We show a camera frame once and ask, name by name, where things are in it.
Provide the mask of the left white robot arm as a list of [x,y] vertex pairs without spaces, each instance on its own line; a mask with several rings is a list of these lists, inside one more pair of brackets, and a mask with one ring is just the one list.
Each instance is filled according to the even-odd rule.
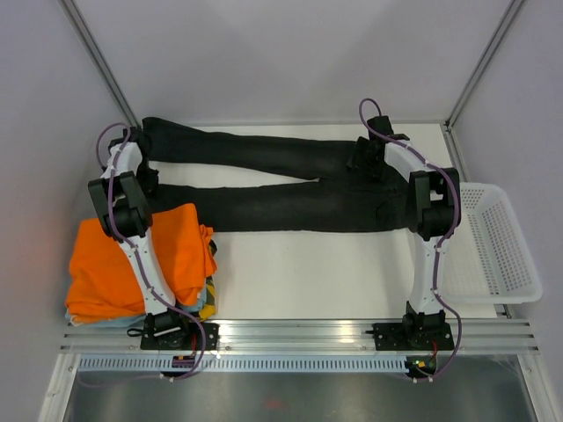
[[125,123],[114,123],[102,133],[114,128],[121,128],[122,136],[110,142],[109,157],[99,164],[99,178],[88,182],[88,192],[103,232],[119,245],[142,293],[142,347],[180,349],[190,342],[192,329],[177,310],[154,249],[153,218],[142,185],[156,177],[146,159],[148,142]]

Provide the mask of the black trousers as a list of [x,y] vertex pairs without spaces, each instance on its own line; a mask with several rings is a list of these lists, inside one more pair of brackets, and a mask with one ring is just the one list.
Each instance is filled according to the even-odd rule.
[[157,117],[143,119],[149,159],[207,164],[295,178],[294,184],[202,188],[159,184],[153,212],[195,205],[217,232],[385,232],[406,228],[407,182],[393,169],[384,180],[347,170],[356,141],[320,141],[205,132]]

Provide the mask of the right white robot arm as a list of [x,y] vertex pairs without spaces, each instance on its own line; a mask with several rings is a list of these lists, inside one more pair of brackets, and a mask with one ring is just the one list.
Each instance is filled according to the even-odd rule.
[[348,166],[370,176],[382,175],[388,166],[407,182],[405,218],[414,235],[414,282],[400,334],[405,344],[420,348],[447,327],[439,284],[443,256],[461,222],[458,173],[425,158],[408,136],[393,131],[388,116],[360,120],[369,138],[356,142]]

